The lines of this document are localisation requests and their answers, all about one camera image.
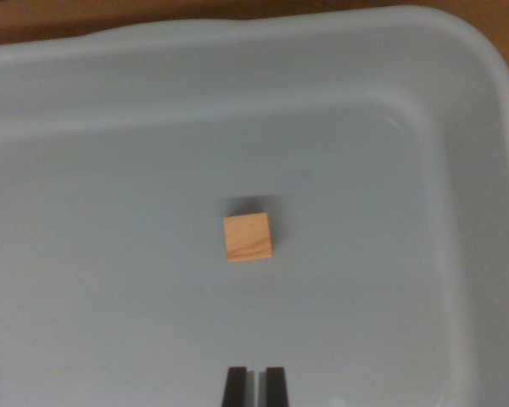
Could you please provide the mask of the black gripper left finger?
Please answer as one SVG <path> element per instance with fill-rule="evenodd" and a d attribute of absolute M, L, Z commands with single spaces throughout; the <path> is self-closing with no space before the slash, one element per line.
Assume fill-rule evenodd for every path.
<path fill-rule="evenodd" d="M 246 366 L 228 369 L 221 407 L 253 407 L 255 405 L 255 373 Z"/>

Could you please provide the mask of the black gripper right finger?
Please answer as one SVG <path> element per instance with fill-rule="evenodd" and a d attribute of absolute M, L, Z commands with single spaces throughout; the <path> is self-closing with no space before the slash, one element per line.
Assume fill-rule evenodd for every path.
<path fill-rule="evenodd" d="M 267 367 L 259 374 L 259 407 L 289 407 L 286 371 L 283 367 Z"/>

